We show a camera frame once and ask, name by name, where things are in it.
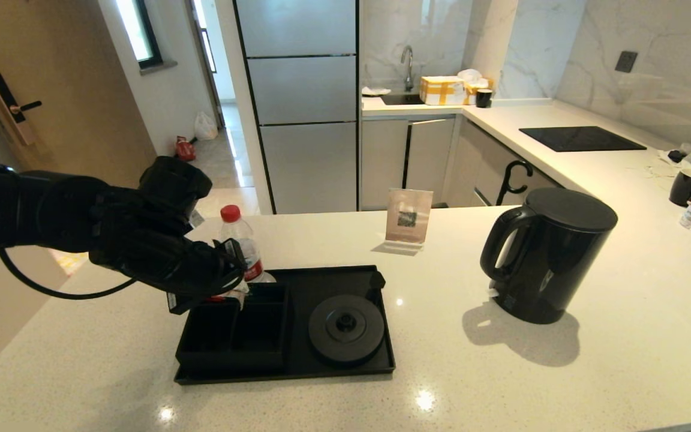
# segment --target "red bottle cap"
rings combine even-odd
[[[230,224],[231,222],[238,221],[241,216],[242,213],[239,210],[239,207],[236,205],[227,205],[226,207],[220,209],[220,218],[223,219],[223,222]]]

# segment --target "white countertop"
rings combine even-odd
[[[617,211],[619,224],[559,322],[530,325],[488,301],[478,259],[505,208],[433,210],[425,249],[414,257],[371,251],[384,212],[255,217],[267,268],[378,266],[392,377],[176,385],[184,317],[167,312],[162,293],[136,284],[109,298],[47,302],[0,354],[0,430],[607,431],[691,423],[691,232],[677,223],[682,209],[668,202],[663,181],[647,178],[653,151],[556,154],[518,128],[597,121],[663,143],[564,104],[462,114]],[[191,237],[213,238],[219,226],[209,220]],[[65,290],[123,279],[88,265]],[[162,420],[163,412],[172,418]]]

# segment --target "refrigerator door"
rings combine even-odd
[[[356,123],[260,128],[277,214],[356,211]]]
[[[261,126],[356,120],[356,57],[263,58],[247,63]]]
[[[247,57],[356,53],[356,0],[236,0]]]

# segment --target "induction cooktop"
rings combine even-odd
[[[519,129],[553,151],[645,150],[645,147],[598,126]]]

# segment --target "black electric kettle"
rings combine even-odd
[[[523,206],[497,218],[482,251],[496,303],[526,322],[557,322],[615,224],[615,211],[589,195],[561,188],[530,192]]]

